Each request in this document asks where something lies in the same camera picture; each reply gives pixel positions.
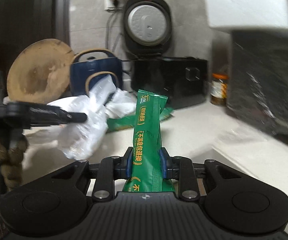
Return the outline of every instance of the wall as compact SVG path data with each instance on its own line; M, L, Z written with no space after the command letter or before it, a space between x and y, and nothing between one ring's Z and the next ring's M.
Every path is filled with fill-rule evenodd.
M228 35L212 31L207 24L204 0L165 0L172 11L173 44L167 56L193 56L223 65L227 62ZM104 0L71 0L71 46L75 52L88 48L104 48L106 22L111 15L104 11ZM113 21L110 44L120 33L120 13ZM125 59L122 42L116 49L118 57Z

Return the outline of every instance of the white plastic bag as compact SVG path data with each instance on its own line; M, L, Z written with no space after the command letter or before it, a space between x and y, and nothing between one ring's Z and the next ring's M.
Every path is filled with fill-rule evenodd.
M112 100L104 104L110 94ZM68 112L87 114L85 123L72 123L43 128L27 135L30 144L43 144L58 141L58 149L67 158L87 159L98 149L107 131L107 118L121 118L135 112L136 99L128 92L116 89L111 76L108 75L96 83L90 90L89 97L62 98L49 103Z
M83 95L71 103L69 111L87 114L87 121L66 125L58 136L58 149L69 159L87 159L97 150L107 131L105 107L91 107L90 98Z
M69 111L70 104L76 98L78 97L61 98L56 101L50 102L47 105L59 106L63 110ZM35 133L27 134L26 138L28 139L30 145L50 143L52 141L57 140L60 132L65 126L66 126L65 124L48 126L36 131Z
M136 111L136 98L127 91L116 89L110 102L106 104L106 114L109 118L118 119Z

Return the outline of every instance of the black appliance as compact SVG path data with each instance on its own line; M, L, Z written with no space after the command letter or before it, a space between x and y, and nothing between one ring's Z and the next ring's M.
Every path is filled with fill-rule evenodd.
M8 150L23 138L23 129L68 123L84 123L85 113L68 113L60 107L26 102L3 104L5 89L0 71L0 143ZM7 192L0 173L0 195Z
M131 87L168 96L174 109L200 104L207 95L207 61L163 57L134 62Z
M288 33L232 32L228 107L243 121L288 135Z
M123 30L128 56L134 59L133 90L166 95L175 109L205 101L207 61L163 57L172 41L172 15L164 0L128 0Z
M216 160L192 163L161 148L163 178L179 181L178 195L115 195L114 181L130 178L132 153L79 160L2 195L0 215L11 231L4 239L288 240L287 195Z

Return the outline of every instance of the screw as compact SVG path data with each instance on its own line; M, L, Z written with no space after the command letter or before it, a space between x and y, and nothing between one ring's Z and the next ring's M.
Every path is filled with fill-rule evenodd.
M149 198L151 198L150 195L147 195L147 194L142 195L142 199L144 199L144 200L147 200L147 199L149 199Z
M182 193L182 196L185 197L185 198L196 198L198 196L197 192L196 191L193 191L193 190L185 190L183 193Z
M95 198L103 199L109 197L109 192L106 190L98 190L94 193Z

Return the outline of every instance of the glass jar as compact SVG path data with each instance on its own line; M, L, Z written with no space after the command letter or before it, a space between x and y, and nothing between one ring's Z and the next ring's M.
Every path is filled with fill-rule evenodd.
M226 74L213 73L212 74L212 88L211 88L211 103L214 105L225 106L227 97L227 81Z

